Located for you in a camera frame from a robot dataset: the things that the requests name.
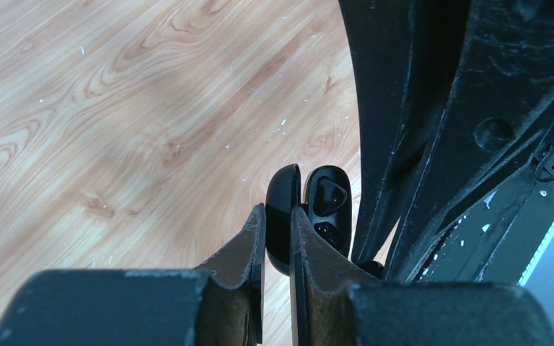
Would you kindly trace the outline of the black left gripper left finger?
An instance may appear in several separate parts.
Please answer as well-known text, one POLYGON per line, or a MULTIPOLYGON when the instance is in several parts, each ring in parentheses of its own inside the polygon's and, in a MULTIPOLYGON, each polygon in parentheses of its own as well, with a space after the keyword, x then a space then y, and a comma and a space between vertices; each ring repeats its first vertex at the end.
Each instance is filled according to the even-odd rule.
POLYGON ((44 270, 0 319, 0 345, 259 345, 265 208, 193 269, 44 270))

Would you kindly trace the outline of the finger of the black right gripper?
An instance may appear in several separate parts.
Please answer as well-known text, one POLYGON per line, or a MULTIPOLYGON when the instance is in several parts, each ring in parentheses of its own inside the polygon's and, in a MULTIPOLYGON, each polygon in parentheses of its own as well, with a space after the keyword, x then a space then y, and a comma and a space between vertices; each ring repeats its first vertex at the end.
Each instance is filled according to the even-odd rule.
POLYGON ((468 1, 342 1, 356 85, 361 201, 351 259, 370 262, 405 211, 460 60, 468 1))
POLYGON ((554 124, 554 1, 471 1, 443 24, 422 96, 431 134, 384 269, 410 282, 446 227, 528 162, 554 124))

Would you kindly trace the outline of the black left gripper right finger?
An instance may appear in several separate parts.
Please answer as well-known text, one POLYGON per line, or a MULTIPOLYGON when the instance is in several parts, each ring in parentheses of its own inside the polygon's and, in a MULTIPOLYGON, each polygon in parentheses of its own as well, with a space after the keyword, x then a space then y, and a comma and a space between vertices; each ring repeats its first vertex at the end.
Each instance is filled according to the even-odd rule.
POLYGON ((399 284, 334 250, 291 211, 295 345, 554 345, 542 307, 518 285, 399 284))

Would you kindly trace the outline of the black earbud charging case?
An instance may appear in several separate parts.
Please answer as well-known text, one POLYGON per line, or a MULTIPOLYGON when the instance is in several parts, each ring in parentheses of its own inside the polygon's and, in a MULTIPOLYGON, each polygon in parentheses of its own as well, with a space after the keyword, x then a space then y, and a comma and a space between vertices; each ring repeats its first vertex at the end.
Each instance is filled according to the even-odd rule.
POLYGON ((349 255, 352 194, 348 175, 340 167, 325 165, 313 170, 303 182, 299 165, 290 164, 273 175, 265 199, 265 245, 268 258, 277 271, 289 275, 291 211, 295 206, 302 208, 315 232, 333 249, 344 257, 349 255), (319 217, 313 211, 317 181, 321 177, 328 177, 348 193, 346 203, 328 217, 319 217))

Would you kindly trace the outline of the black earbud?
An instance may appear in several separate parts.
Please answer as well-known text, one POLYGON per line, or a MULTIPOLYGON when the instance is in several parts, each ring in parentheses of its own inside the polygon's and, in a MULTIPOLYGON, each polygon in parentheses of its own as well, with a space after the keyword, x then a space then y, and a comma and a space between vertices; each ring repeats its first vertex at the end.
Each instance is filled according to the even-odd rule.
POLYGON ((348 193, 328 177, 317 181, 313 211, 319 217, 328 217, 339 210, 347 201, 348 193))
POLYGON ((371 260, 359 265, 359 267, 365 272, 369 273, 378 280, 382 279, 383 265, 380 262, 371 260))

